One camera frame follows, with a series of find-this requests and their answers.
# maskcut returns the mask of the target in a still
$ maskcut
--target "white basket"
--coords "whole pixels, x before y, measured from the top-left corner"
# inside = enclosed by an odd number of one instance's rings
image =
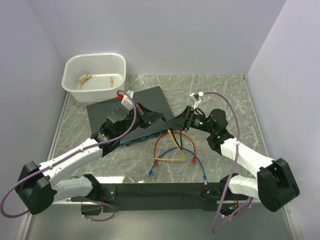
[[[79,89],[80,81],[91,76]],[[117,90],[125,89],[126,60],[117,53],[82,54],[65,64],[61,85],[81,103],[112,99]]]

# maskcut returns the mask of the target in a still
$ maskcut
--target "red wire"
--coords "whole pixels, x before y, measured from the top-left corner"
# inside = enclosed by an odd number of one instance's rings
[[[190,140],[190,142],[191,142],[192,145],[193,145],[193,153],[194,153],[194,154],[193,154],[193,158],[192,158],[192,163],[193,163],[193,164],[196,164],[196,145],[195,145],[194,141],[193,141],[187,134],[184,134],[184,133],[182,133],[182,132],[180,132],[180,131],[174,131],[173,133],[174,133],[174,134],[183,135],[183,136],[187,137],[187,138]],[[154,149],[153,149],[153,157],[154,157],[154,158],[156,157],[156,150],[157,150],[157,145],[158,145],[159,140],[162,139],[165,135],[168,135],[168,134],[169,134],[169,133],[166,132],[166,133],[162,134],[162,135],[156,140],[155,145],[154,145]],[[155,162],[155,165],[156,165],[157,167],[159,167],[158,161]]]

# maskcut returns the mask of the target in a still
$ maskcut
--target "marble tabletop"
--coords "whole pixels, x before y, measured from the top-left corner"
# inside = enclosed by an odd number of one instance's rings
[[[189,94],[193,92],[214,91],[224,95],[235,109],[239,124],[241,141],[260,154],[266,155],[266,147],[259,129],[258,121],[243,75],[128,75],[125,88],[134,92],[160,86],[173,115],[180,114],[191,105]],[[55,158],[80,145],[91,135],[86,106],[89,103],[77,102],[71,94],[63,109],[58,135],[53,143],[51,158]],[[204,96],[199,107],[206,113],[219,108],[226,111],[228,131],[236,135],[236,124],[230,109],[219,96]],[[208,182],[218,182],[227,176],[233,161],[212,151],[207,143],[208,133],[190,129],[188,134],[195,142],[196,154],[203,163]],[[148,176],[152,166],[151,158],[157,137],[149,138],[129,146],[119,147],[99,160],[73,172],[71,176],[93,174],[96,177],[118,177],[123,183],[201,183],[203,174],[198,163],[192,163],[192,154],[180,162],[160,162],[159,168]],[[183,146],[192,150],[188,139],[183,139]],[[158,144],[157,155],[173,148],[169,137],[164,137]],[[180,156],[173,150],[165,157]],[[236,172],[250,174],[238,166]]]

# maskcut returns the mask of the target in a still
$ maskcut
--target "gray wall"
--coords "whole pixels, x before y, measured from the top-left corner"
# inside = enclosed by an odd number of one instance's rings
[[[23,165],[47,159],[65,92],[56,50],[26,0],[0,1],[0,197]],[[5,210],[20,213],[17,194]],[[21,218],[0,215],[0,239],[16,235]]]
[[[257,55],[248,87],[271,157],[287,160],[306,240],[318,240],[320,203],[320,2],[288,0]]]
[[[285,0],[29,0],[62,60],[116,52],[130,74],[247,74]]]

